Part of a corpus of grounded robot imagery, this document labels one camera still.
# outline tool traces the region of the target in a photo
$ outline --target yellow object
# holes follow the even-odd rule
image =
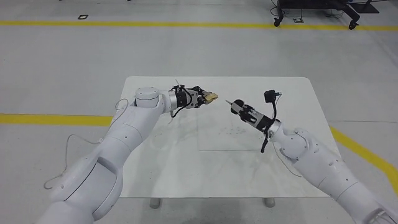
[[[216,95],[215,93],[210,93],[209,95],[205,96],[205,99],[207,102],[211,103],[218,99],[218,95]]]

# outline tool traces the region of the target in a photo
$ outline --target mechanical part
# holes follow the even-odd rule
[[[218,98],[218,95],[207,92],[199,86],[185,88],[184,85],[178,85],[172,88],[177,96],[177,107],[186,109],[199,108],[201,105],[208,105]]]
[[[231,112],[263,131],[259,119],[268,117],[242,100],[231,104]],[[303,178],[335,199],[357,224],[396,224],[398,211],[378,200],[348,169],[343,160],[304,129],[289,131],[276,120],[268,129],[271,142],[278,142],[280,152],[289,158]]]
[[[138,89],[135,99],[116,112],[101,144],[67,170],[53,187],[52,204],[37,224],[89,224],[104,217],[121,194],[124,162],[147,139],[160,115],[177,106],[175,91]],[[160,205],[160,199],[151,202],[154,207]]]
[[[354,20],[352,20],[352,21],[349,23],[348,28],[349,28],[350,30],[353,30],[353,29],[355,29],[355,27],[356,27],[357,25],[359,25],[359,24],[357,24]]]
[[[274,22],[274,26],[275,27],[279,27],[280,25],[280,20],[278,18],[274,18],[275,22]]]
[[[162,199],[160,198],[151,198],[149,201],[149,206],[152,209],[158,209],[160,204],[162,204]]]
[[[262,201],[267,208],[275,207],[275,198],[263,198]]]
[[[244,104],[243,100],[236,100],[234,102],[226,101],[231,105],[231,112],[239,115],[243,122],[250,124],[257,130],[264,132],[266,126],[271,124],[271,119],[256,111],[253,107]]]

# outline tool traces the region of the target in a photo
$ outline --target cable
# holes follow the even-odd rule
[[[114,106],[114,107],[116,108],[116,110],[120,110],[120,109],[118,109],[118,104],[119,104],[120,101],[122,101],[122,100],[126,100],[126,101],[127,101],[127,105],[126,105],[126,107],[123,109],[123,112],[122,112],[122,113],[109,125],[109,128],[108,128],[108,130],[106,131],[106,134],[107,134],[108,131],[111,129],[112,125],[124,114],[124,112],[126,111],[127,107],[129,106],[129,100],[123,98],[123,99],[120,99],[118,102],[116,102],[116,104],[115,104],[115,106]],[[67,169],[68,169],[68,145],[69,145],[69,140],[70,140],[70,138],[71,138],[72,136],[78,137],[78,138],[80,138],[81,140],[83,140],[83,141],[85,141],[85,142],[87,142],[87,143],[89,143],[89,144],[101,144],[102,141],[104,140],[104,138],[106,137],[106,136],[104,136],[103,138],[99,139],[99,141],[97,141],[97,142],[92,142],[92,141],[87,140],[87,139],[85,139],[85,138],[82,138],[81,136],[76,135],[76,134],[71,134],[71,135],[69,135],[69,137],[67,138],[67,145],[66,145],[66,148],[65,148],[65,168],[63,169],[63,171],[61,172],[61,174],[56,175],[55,177],[52,177],[51,179],[45,181],[44,184],[43,184],[43,188],[44,188],[44,189],[46,189],[46,190],[52,189],[52,187],[47,187],[47,184],[48,184],[49,182],[51,182],[52,180],[57,179],[57,178],[63,176],[64,173],[67,171]]]
[[[344,11],[341,11],[341,12],[338,13],[338,14],[333,14],[332,9],[330,9],[330,14],[327,14],[327,13],[325,14],[326,17],[334,17],[335,19],[339,19],[339,18],[341,18],[343,15],[344,15]]]
[[[276,105],[278,105],[278,101],[279,101],[279,99],[280,99],[281,97],[282,97],[282,94],[279,95],[278,99],[276,100],[276,102],[275,102],[275,107],[276,107]],[[274,142],[272,142],[272,146],[274,147],[276,156],[277,156],[277,157],[279,158],[279,160],[283,163],[283,165],[286,167],[286,169],[287,169],[290,173],[292,173],[293,175],[295,175],[296,177],[301,177],[301,178],[302,178],[302,177],[303,177],[302,175],[297,175],[296,173],[292,172],[292,171],[289,169],[289,167],[287,167],[287,165],[285,164],[285,162],[279,157],[278,152],[276,151]]]
[[[85,138],[82,138],[81,136],[76,135],[76,134],[71,134],[71,135],[69,135],[69,137],[68,137],[68,139],[67,139],[66,149],[65,149],[65,168],[63,169],[63,171],[61,172],[61,174],[59,174],[59,175],[57,175],[57,176],[55,176],[55,177],[52,177],[51,179],[45,181],[44,184],[43,184],[43,188],[44,188],[44,189],[47,189],[47,190],[48,190],[48,189],[52,189],[52,187],[47,187],[47,184],[48,184],[49,182],[51,182],[52,180],[57,179],[57,178],[63,176],[64,173],[67,171],[67,169],[68,169],[68,145],[69,145],[69,140],[70,140],[70,138],[71,138],[72,136],[78,137],[78,138],[80,138],[81,140],[83,140],[83,141],[85,141],[85,142],[87,142],[87,143],[89,143],[89,144],[99,144],[99,143],[101,143],[101,142],[99,142],[99,141],[98,141],[98,142],[91,142],[91,141],[89,141],[89,140],[87,140],[87,139],[85,139]]]
[[[120,99],[118,102],[116,102],[116,104],[114,105],[114,108],[116,109],[116,110],[120,110],[120,109],[118,109],[118,106],[119,106],[119,103],[120,103],[120,101],[122,101],[122,100],[126,100],[127,101],[127,105],[126,105],[126,107],[123,109],[123,112],[109,125],[109,128],[108,128],[108,130],[106,131],[106,133],[108,133],[108,131],[111,129],[111,127],[112,127],[112,125],[124,114],[124,112],[127,110],[127,107],[129,106],[129,100],[128,99],[126,99],[126,98],[123,98],[123,99]]]
[[[181,107],[180,109],[178,109],[178,110],[175,112],[175,114],[172,116],[172,119],[175,118],[176,115],[177,115],[181,110],[183,110],[184,108],[186,108],[187,106],[189,106],[189,105],[192,103],[192,96],[191,96],[191,94],[185,89],[184,86],[180,86],[180,88],[181,88],[182,90],[184,90],[185,93],[186,93],[187,95],[189,95],[190,100],[189,100],[189,102],[188,102],[185,106]]]
[[[273,142],[272,142],[272,146],[274,147],[276,156],[277,156],[277,157],[279,158],[279,160],[284,164],[284,166],[286,167],[286,169],[287,169],[290,173],[292,173],[293,175],[295,175],[296,177],[301,177],[301,178],[303,178],[302,175],[297,175],[296,173],[292,172],[292,171],[289,169],[289,167],[287,167],[287,165],[285,164],[285,162],[279,157],[278,152],[276,151],[276,148],[275,148],[275,144],[274,144]]]

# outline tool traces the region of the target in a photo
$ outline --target white cable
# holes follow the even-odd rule
[[[279,95],[278,99],[277,99],[276,102],[275,102],[275,105],[278,105],[278,101],[279,101],[279,99],[281,98],[281,96],[282,96],[282,94]],[[284,166],[286,167],[286,169],[287,169],[290,173],[292,173],[293,175],[295,175],[296,177],[301,177],[301,178],[302,178],[302,177],[303,177],[302,175],[297,175],[297,174],[293,173],[293,172],[289,169],[289,167],[287,167],[287,165],[285,164],[285,162],[279,157],[278,152],[276,151],[274,142],[272,142],[272,146],[274,147],[276,156],[277,156],[277,157],[279,158],[279,160],[284,164]]]
[[[81,140],[83,140],[83,141],[85,141],[85,142],[87,142],[87,143],[89,143],[89,144],[99,144],[99,143],[100,143],[100,142],[91,142],[91,141],[89,141],[89,140],[87,140],[87,139],[85,139],[85,138],[82,138],[82,137],[80,137],[79,135],[76,135],[76,134],[71,134],[71,135],[69,135],[69,137],[67,138],[67,145],[66,145],[66,148],[65,148],[65,168],[63,169],[63,171],[61,172],[61,174],[59,174],[59,175],[57,175],[57,176],[55,176],[55,177],[52,177],[51,179],[45,181],[44,184],[43,184],[43,188],[44,188],[44,189],[47,189],[47,190],[48,190],[48,189],[52,189],[52,187],[47,187],[47,184],[48,184],[49,182],[51,182],[52,180],[57,179],[57,178],[63,176],[64,173],[67,171],[67,169],[68,169],[68,145],[69,145],[69,140],[70,140],[70,138],[71,138],[72,136],[78,137],[78,138],[80,138]]]
[[[106,131],[106,134],[107,134],[108,131],[111,129],[112,125],[124,114],[124,112],[126,111],[127,107],[129,106],[129,100],[123,98],[123,99],[120,99],[118,102],[116,102],[116,104],[115,104],[115,106],[114,106],[114,107],[116,108],[116,110],[119,110],[119,109],[118,109],[118,104],[119,104],[120,101],[122,101],[122,100],[126,100],[126,101],[127,101],[127,105],[126,105],[126,107],[123,109],[123,112],[122,112],[122,113],[109,125],[109,128],[108,128],[108,130]],[[71,135],[69,135],[69,137],[67,138],[67,145],[66,145],[66,148],[65,148],[65,168],[63,169],[63,171],[61,172],[61,174],[59,174],[59,175],[57,175],[57,176],[55,176],[55,177],[52,177],[51,179],[45,181],[44,184],[43,184],[43,188],[44,188],[44,189],[47,189],[47,190],[48,190],[48,189],[52,189],[52,187],[47,187],[47,184],[48,184],[49,182],[51,182],[52,180],[57,179],[57,178],[63,176],[64,173],[67,171],[67,169],[68,169],[68,145],[69,145],[69,140],[70,140],[70,138],[71,138],[72,136],[78,137],[78,138],[80,138],[81,140],[83,140],[83,141],[85,141],[85,142],[87,142],[87,143],[89,143],[89,144],[101,144],[102,141],[104,140],[104,138],[106,137],[106,136],[104,136],[103,138],[99,139],[99,141],[97,141],[97,142],[92,142],[92,141],[89,141],[89,140],[87,140],[87,139],[85,139],[85,138],[83,138],[83,137],[81,137],[81,136],[79,136],[79,135],[76,135],[76,134],[71,134]]]

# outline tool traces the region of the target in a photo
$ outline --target black stand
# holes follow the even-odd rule
[[[342,0],[278,0],[277,10],[279,18],[274,18],[274,25],[278,27],[284,18],[283,9],[336,9],[345,12],[352,21],[348,28],[355,29],[360,16]]]
[[[354,3],[351,7],[358,13],[380,13],[373,5],[371,5],[372,0],[368,0],[366,4]]]

